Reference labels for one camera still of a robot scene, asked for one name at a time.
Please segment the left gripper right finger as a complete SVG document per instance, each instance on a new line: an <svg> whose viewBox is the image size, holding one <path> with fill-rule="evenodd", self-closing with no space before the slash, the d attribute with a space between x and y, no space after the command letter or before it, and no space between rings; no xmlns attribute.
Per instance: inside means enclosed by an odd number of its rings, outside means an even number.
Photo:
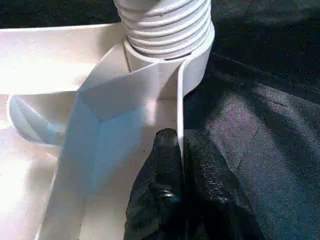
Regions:
<svg viewBox="0 0 320 240"><path fill-rule="evenodd" d="M184 132L185 184L192 209L189 226L202 240L263 240L243 188L217 146L192 129Z"/></svg>

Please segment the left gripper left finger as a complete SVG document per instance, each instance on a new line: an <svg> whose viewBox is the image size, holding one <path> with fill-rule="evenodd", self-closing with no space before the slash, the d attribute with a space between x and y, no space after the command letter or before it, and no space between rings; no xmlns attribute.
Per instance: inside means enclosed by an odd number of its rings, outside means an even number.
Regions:
<svg viewBox="0 0 320 240"><path fill-rule="evenodd" d="M183 170L177 132L158 131L133 183L124 225L125 240L182 240Z"/></svg>

